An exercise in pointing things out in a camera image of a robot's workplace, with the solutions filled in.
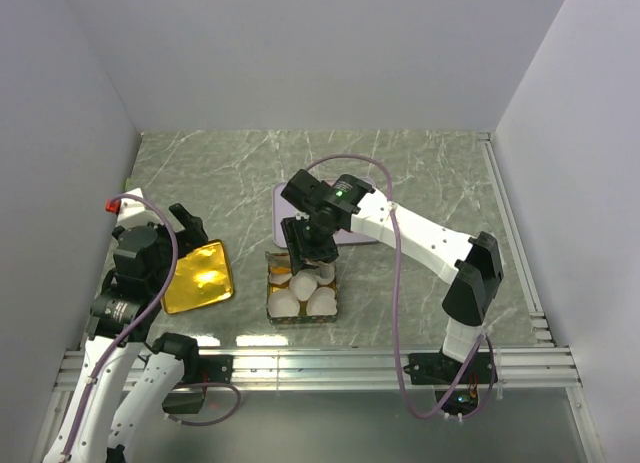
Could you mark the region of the gold tin lid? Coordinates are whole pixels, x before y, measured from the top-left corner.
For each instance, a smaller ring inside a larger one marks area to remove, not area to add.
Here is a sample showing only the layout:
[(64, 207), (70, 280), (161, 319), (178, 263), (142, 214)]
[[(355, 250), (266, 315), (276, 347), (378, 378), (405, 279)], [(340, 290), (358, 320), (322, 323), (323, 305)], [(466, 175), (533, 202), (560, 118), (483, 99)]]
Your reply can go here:
[(212, 240), (178, 260), (162, 308), (175, 315), (224, 302), (233, 295), (226, 248), (221, 240)]

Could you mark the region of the metal tongs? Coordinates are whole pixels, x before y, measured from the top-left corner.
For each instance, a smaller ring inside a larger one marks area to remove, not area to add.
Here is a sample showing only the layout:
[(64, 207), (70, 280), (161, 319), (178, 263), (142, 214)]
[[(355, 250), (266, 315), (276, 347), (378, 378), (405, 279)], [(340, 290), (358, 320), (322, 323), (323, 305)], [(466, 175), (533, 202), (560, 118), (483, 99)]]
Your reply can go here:
[(288, 253), (266, 252), (265, 258), (270, 274), (285, 274), (291, 272), (291, 260)]

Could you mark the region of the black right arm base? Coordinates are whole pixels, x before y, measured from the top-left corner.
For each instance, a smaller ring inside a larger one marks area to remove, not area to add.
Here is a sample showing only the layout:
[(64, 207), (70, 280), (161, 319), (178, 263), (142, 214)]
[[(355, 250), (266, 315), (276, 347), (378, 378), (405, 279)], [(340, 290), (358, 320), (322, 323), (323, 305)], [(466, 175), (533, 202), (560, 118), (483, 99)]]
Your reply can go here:
[[(434, 395), (440, 401), (446, 389), (459, 373), (462, 364), (446, 357), (442, 352), (410, 353), (404, 372), (410, 377), (413, 386), (442, 386)], [(479, 387), (486, 385), (489, 390), (498, 381), (493, 357), (488, 352), (477, 351), (466, 367), (456, 389), (442, 406), (442, 411), (449, 415), (471, 414), (480, 406)]]

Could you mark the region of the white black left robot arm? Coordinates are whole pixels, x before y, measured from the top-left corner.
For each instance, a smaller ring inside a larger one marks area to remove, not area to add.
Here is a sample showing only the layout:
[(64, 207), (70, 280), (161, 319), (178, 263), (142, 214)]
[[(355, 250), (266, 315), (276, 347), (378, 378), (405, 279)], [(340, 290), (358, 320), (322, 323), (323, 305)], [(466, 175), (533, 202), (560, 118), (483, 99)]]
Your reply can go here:
[(138, 197), (107, 209), (117, 215), (114, 266), (91, 305), (81, 373), (47, 462), (130, 461), (168, 394), (203, 374), (195, 339), (147, 342), (178, 260), (208, 241), (201, 219), (175, 203), (169, 211), (183, 228), (174, 232)]

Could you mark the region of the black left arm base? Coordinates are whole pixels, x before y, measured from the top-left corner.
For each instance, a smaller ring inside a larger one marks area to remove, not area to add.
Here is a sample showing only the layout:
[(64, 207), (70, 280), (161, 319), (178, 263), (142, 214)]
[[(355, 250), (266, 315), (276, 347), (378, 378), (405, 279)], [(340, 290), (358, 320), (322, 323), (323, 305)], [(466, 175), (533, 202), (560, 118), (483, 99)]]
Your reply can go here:
[[(229, 384), (233, 368), (231, 355), (200, 357), (196, 364), (190, 364), (178, 385), (217, 382)], [(173, 415), (195, 415), (204, 406), (206, 388), (172, 390), (162, 403), (165, 413)]]

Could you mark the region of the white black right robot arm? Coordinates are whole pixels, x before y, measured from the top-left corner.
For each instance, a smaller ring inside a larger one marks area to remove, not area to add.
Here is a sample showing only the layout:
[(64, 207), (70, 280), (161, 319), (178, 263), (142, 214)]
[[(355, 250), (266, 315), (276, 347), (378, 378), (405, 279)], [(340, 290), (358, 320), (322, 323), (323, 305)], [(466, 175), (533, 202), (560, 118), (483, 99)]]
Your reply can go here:
[(300, 170), (286, 183), (281, 196), (297, 211), (281, 222), (294, 272), (335, 261), (334, 236), (346, 231), (399, 251), (447, 283), (449, 290), (442, 303), (448, 322), (441, 373), (449, 381), (462, 382), (474, 372), (472, 347), (503, 280), (494, 236), (486, 232), (471, 236), (442, 227), (349, 174), (329, 184)]

